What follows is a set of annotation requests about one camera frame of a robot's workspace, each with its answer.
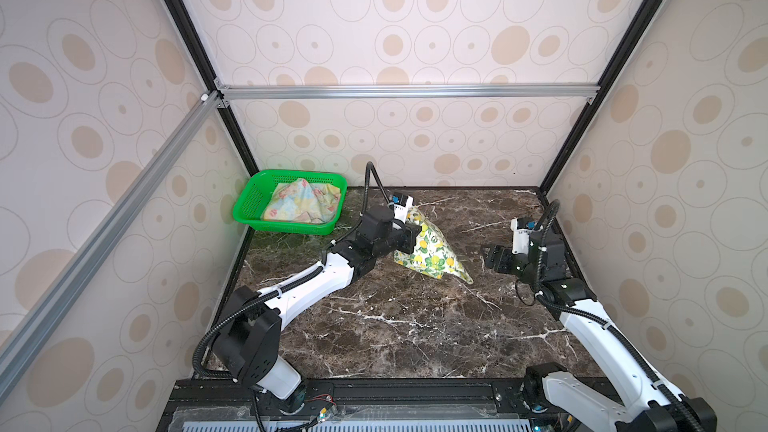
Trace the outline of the lemon print skirt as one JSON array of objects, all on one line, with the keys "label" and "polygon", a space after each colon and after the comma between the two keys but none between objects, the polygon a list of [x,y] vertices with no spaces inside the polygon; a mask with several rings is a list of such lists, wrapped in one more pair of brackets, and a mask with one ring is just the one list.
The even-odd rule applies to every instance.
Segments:
[{"label": "lemon print skirt", "polygon": [[454,276],[468,285],[473,283],[472,277],[448,244],[442,231],[417,207],[408,212],[407,224],[417,225],[421,232],[412,253],[393,253],[396,264],[438,280],[445,276]]}]

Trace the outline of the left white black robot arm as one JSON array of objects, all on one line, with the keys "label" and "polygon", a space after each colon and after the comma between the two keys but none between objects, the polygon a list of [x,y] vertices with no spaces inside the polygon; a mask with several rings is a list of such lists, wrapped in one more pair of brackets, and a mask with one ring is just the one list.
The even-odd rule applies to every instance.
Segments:
[{"label": "left white black robot arm", "polygon": [[412,253],[421,233],[407,221],[412,207],[412,197],[395,195],[388,205],[363,212],[349,234],[328,244],[317,263],[271,287],[234,292],[224,317],[193,352],[195,372],[269,393],[296,409],[306,385],[279,355],[282,331],[317,302],[364,277],[379,259],[395,251]]}]

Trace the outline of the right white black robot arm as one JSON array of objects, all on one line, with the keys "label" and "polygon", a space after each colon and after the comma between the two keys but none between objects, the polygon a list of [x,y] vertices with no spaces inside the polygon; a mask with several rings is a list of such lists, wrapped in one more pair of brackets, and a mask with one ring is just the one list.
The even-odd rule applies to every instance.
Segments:
[{"label": "right white black robot arm", "polygon": [[532,288],[535,301],[573,334],[605,374],[616,399],[583,383],[564,366],[529,366],[521,387],[526,408],[558,408],[593,431],[714,431],[717,417],[652,366],[619,330],[596,294],[568,274],[566,247],[542,226],[513,232],[512,244],[483,247],[486,268]]}]

